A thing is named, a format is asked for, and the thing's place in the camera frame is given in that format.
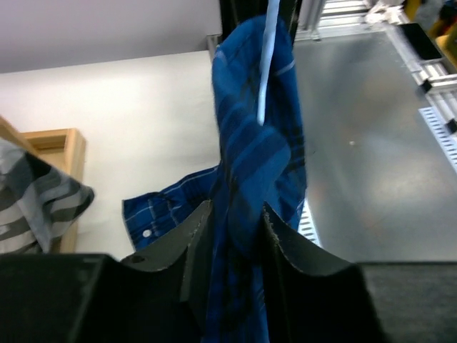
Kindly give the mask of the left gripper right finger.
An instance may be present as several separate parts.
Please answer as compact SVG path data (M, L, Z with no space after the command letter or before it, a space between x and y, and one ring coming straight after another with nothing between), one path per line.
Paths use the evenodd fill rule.
M262 270L271 342L386 342L360 267L299 234L269 205Z

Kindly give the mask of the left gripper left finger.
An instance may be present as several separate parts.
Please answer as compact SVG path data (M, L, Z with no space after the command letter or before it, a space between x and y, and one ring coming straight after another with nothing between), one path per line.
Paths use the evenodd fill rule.
M199 342L213 205L121 261L106 254L1 257L3 342Z

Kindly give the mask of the blue plaid shirt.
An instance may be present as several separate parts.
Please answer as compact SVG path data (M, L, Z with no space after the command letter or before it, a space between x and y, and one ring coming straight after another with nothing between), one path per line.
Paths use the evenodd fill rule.
M237 26L219 45L212 86L221 160L158 192L123 202L135 249L181 224L201 202L214 204L214 247L204 342L267 342L258 231L268 204L297 229L306 194L303 124L293 44L278 21L263 123L258 88L266 19Z

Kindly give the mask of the light blue hanger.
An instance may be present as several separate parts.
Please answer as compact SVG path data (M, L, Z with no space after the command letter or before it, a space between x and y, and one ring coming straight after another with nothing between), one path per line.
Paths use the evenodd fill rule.
M266 91L268 85L269 71L271 68L271 60L274 52L276 40L276 26L278 21L280 1L270 0L266 10L265 27L263 31L263 42L261 50L260 69L260 84L258 90L258 109L257 120L260 125L265 122L266 115Z

